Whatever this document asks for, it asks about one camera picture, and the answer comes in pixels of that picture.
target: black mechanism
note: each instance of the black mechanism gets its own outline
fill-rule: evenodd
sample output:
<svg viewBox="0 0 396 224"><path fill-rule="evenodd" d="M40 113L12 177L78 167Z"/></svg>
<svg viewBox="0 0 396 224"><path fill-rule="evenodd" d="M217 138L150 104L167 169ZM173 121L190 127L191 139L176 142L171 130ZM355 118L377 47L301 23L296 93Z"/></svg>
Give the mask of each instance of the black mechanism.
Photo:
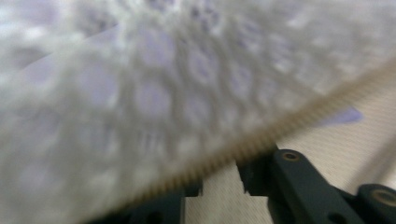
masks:
<svg viewBox="0 0 396 224"><path fill-rule="evenodd" d="M297 151L276 150L270 159L260 157L238 170L245 192L268 197L275 224L396 224L394 189L362 185L351 195L327 183Z"/></svg>
<svg viewBox="0 0 396 224"><path fill-rule="evenodd" d="M275 224L396 224L396 191L362 185L356 196L331 186L301 153L274 148L238 164L245 192L268 197ZM90 224L183 224L185 197L197 197L202 181L139 207Z"/></svg>

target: honeycomb pattern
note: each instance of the honeycomb pattern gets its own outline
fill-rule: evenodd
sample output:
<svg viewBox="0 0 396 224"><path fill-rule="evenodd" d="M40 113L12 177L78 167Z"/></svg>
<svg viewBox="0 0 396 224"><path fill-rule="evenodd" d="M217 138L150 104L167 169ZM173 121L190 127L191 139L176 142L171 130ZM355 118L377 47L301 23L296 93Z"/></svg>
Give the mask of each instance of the honeycomb pattern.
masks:
<svg viewBox="0 0 396 224"><path fill-rule="evenodd" d="M102 215L353 83L394 56L395 6L1 1L0 220Z"/></svg>

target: round hole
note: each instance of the round hole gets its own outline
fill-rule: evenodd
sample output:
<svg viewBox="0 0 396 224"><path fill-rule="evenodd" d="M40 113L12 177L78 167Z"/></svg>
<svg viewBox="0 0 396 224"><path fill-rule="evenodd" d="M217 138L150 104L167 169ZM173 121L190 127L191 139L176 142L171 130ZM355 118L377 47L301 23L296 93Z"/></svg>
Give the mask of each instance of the round hole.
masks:
<svg viewBox="0 0 396 224"><path fill-rule="evenodd" d="M191 77L201 85L216 85L219 75L219 59L215 52L190 47L188 67Z"/></svg>
<svg viewBox="0 0 396 224"><path fill-rule="evenodd" d="M336 223L336 224L347 224L347 220L343 217L343 215L338 214L338 213L330 213L328 215L328 219L332 222L332 223Z"/></svg>
<svg viewBox="0 0 396 224"><path fill-rule="evenodd" d="M184 119L194 128L205 128L213 117L210 102L204 96L190 94L185 98Z"/></svg>
<svg viewBox="0 0 396 224"><path fill-rule="evenodd" d="M396 207L396 194L385 189L375 189L372 192L373 198L391 207Z"/></svg>
<svg viewBox="0 0 396 224"><path fill-rule="evenodd" d="M172 110L172 95L168 89L156 81L141 83L134 93L137 110L148 119L169 116Z"/></svg>
<svg viewBox="0 0 396 224"><path fill-rule="evenodd" d="M172 64L176 45L172 36L161 29L147 29L140 32L139 52L147 66L161 67Z"/></svg>
<svg viewBox="0 0 396 224"><path fill-rule="evenodd" d="M297 161L300 159L300 157L296 153L286 152L283 153L283 159L286 161Z"/></svg>
<svg viewBox="0 0 396 224"><path fill-rule="evenodd" d="M78 86L94 105L107 105L119 90L117 76L103 62L87 64L78 76Z"/></svg>
<svg viewBox="0 0 396 224"><path fill-rule="evenodd" d="M152 212L146 218L146 224L162 224L163 214L161 212Z"/></svg>

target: white fabric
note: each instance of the white fabric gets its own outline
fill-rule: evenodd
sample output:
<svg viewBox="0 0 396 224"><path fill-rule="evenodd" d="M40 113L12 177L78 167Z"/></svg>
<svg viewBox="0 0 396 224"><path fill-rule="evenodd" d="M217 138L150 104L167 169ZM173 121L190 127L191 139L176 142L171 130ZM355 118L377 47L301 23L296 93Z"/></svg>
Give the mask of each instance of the white fabric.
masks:
<svg viewBox="0 0 396 224"><path fill-rule="evenodd" d="M394 1L1 0L1 223L132 201L394 56Z"/></svg>

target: black bracket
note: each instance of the black bracket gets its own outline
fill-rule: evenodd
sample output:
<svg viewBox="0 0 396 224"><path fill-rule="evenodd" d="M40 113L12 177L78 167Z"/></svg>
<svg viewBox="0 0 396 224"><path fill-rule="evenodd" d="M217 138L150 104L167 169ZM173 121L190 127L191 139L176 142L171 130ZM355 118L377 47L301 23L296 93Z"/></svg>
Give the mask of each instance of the black bracket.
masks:
<svg viewBox="0 0 396 224"><path fill-rule="evenodd" d="M297 151L278 150L238 169L245 191L268 197L275 224L396 223L395 190L363 185L353 196L331 186Z"/></svg>
<svg viewBox="0 0 396 224"><path fill-rule="evenodd" d="M202 194L202 190L203 182L200 181L137 207L99 218L89 224L184 224L186 197L197 197Z"/></svg>

